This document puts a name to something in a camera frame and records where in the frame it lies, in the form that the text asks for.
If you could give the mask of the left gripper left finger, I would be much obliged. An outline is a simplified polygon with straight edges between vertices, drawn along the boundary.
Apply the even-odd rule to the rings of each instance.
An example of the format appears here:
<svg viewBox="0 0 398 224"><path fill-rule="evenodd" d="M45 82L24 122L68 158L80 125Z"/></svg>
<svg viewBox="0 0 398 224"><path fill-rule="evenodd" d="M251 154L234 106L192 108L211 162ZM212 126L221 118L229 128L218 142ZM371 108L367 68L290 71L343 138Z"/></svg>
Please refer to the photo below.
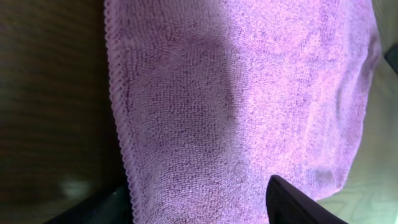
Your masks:
<svg viewBox="0 0 398 224"><path fill-rule="evenodd" d="M130 199L126 183L108 187L44 224L133 224Z"/></svg>

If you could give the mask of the purple microfibre cloth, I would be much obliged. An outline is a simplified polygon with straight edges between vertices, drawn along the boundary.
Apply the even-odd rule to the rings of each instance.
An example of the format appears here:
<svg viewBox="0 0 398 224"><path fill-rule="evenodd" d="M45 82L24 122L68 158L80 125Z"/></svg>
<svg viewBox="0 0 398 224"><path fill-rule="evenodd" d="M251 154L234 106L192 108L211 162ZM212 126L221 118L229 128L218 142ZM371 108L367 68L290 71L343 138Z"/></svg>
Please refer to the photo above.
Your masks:
<svg viewBox="0 0 398 224"><path fill-rule="evenodd" d="M104 5L134 223L267 223L274 174L343 188L381 54L371 1Z"/></svg>

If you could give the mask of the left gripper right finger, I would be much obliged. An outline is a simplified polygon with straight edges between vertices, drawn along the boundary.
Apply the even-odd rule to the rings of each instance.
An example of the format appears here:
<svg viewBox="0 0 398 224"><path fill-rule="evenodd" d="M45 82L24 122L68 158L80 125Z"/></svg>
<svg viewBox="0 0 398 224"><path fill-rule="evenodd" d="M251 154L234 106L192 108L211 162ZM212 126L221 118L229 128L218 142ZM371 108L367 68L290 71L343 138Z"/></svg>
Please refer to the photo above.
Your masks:
<svg viewBox="0 0 398 224"><path fill-rule="evenodd" d="M272 175L266 190L270 224L347 224L279 175Z"/></svg>

